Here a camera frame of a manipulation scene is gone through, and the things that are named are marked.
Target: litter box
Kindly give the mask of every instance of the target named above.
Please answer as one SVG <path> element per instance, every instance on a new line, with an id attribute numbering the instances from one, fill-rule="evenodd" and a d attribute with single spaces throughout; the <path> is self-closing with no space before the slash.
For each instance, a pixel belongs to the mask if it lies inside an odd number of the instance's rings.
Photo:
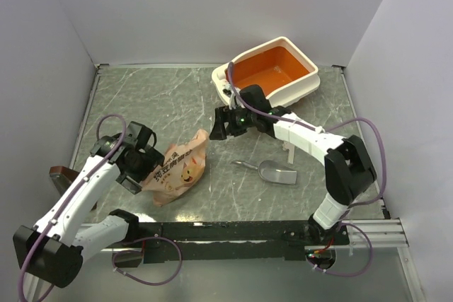
<path id="1" fill-rule="evenodd" d="M 232 62 L 234 85 L 242 89 L 258 84 L 272 106 L 291 105 L 320 84 L 318 67 L 286 37 L 245 51 Z M 225 105 L 231 96 L 227 68 L 224 64 L 212 72 L 212 82 Z"/>

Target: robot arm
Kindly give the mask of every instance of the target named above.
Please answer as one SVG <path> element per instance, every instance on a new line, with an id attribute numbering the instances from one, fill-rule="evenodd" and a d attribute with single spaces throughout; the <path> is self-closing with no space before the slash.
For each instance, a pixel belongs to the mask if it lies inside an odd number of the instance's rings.
<path id="1" fill-rule="evenodd" d="M 349 205 L 377 179 L 376 171 L 361 138 L 345 138 L 325 133 L 301 120 L 287 108 L 272 108 L 262 89 L 249 86 L 240 92 L 251 107 L 272 116 L 287 118 L 290 122 L 258 115 L 249 109 L 232 105 L 216 108 L 210 134 L 212 140 L 240 136 L 249 127 L 256 127 L 272 138 L 288 141 L 317 159 L 326 171 L 327 194 L 319 208 L 311 215 L 314 237 L 323 239 L 336 229 L 336 224 Z"/>
<path id="2" fill-rule="evenodd" d="M 157 165 L 163 165 L 164 156 L 147 144 L 151 135 L 156 138 L 149 128 L 131 122 L 116 153 L 91 178 L 87 178 L 86 174 L 113 149 L 119 135 L 99 139 L 91 149 L 91 155 L 79 176 L 61 199 L 33 228 L 21 226 L 14 234 L 13 242 L 19 265 L 23 265 L 31 246 L 42 235 L 49 222 L 52 227 L 33 255 L 27 272 L 59 288 L 71 283 L 82 264 L 103 248 L 122 240 L 135 240 L 139 228 L 138 217 L 122 210 L 112 211 L 102 222 L 77 232 L 91 207 L 115 181 L 137 194 L 141 191 L 139 183 Z M 80 181 L 85 183 L 65 206 L 59 218 L 54 219 L 55 212 L 62 207 L 66 198 L 74 193 Z"/>

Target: litter scoop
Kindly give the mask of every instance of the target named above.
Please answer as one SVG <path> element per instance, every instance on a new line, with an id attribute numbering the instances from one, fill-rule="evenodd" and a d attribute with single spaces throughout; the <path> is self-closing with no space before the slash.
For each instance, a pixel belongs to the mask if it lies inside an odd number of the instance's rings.
<path id="1" fill-rule="evenodd" d="M 289 185 L 296 184 L 297 171 L 274 161 L 262 161 L 258 166 L 245 161 L 232 161 L 231 163 L 257 170 L 260 177 L 266 182 Z"/>

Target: white panel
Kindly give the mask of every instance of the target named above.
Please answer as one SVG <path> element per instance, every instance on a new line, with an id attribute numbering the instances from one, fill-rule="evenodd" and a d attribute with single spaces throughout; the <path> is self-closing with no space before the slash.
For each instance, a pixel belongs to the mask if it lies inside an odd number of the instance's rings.
<path id="1" fill-rule="evenodd" d="M 346 65 L 382 0 L 60 0 L 95 63 L 227 62 L 286 35 Z"/>
<path id="2" fill-rule="evenodd" d="M 346 69 L 357 113 L 382 133 L 386 203 L 403 221 L 429 301 L 452 300 L 453 254 L 445 251 L 453 246 L 451 4 L 384 0 Z"/>
<path id="3" fill-rule="evenodd" d="M 55 202 L 94 67 L 58 0 L 0 0 L 0 300 L 16 301 L 13 234 Z"/>

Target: tabletop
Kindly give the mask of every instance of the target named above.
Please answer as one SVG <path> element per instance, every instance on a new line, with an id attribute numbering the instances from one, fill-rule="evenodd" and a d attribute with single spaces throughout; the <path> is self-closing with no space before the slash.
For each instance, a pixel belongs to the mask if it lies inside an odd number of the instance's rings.
<path id="1" fill-rule="evenodd" d="M 102 116 L 117 113 L 157 133 L 156 149 L 164 152 L 172 144 L 191 140 L 198 129 L 210 132 L 214 109 L 223 105 L 211 82 L 214 67 L 102 66 L 75 169 L 81 170 L 96 141 L 96 125 Z M 318 90 L 291 105 L 291 110 L 313 125 L 330 127 L 354 117 L 341 69 L 320 67 Z M 101 136 L 120 131 L 113 118 L 101 127 Z M 336 134 L 360 135 L 356 123 Z M 297 170 L 297 184 L 264 182 L 254 170 L 231 164 L 234 160 L 260 163 L 273 160 Z M 377 194 L 375 185 L 361 199 Z M 225 141 L 210 141 L 206 168 L 200 181 L 176 201 L 155 207 L 152 192 L 133 195 L 114 183 L 106 190 L 86 220 L 102 221 L 110 211 L 124 209 L 140 221 L 281 221 L 307 220 L 326 195 L 323 166 L 301 150 L 294 164 L 287 164 L 282 142 L 255 129 Z M 351 219 L 383 219 L 379 202 L 354 208 Z"/>

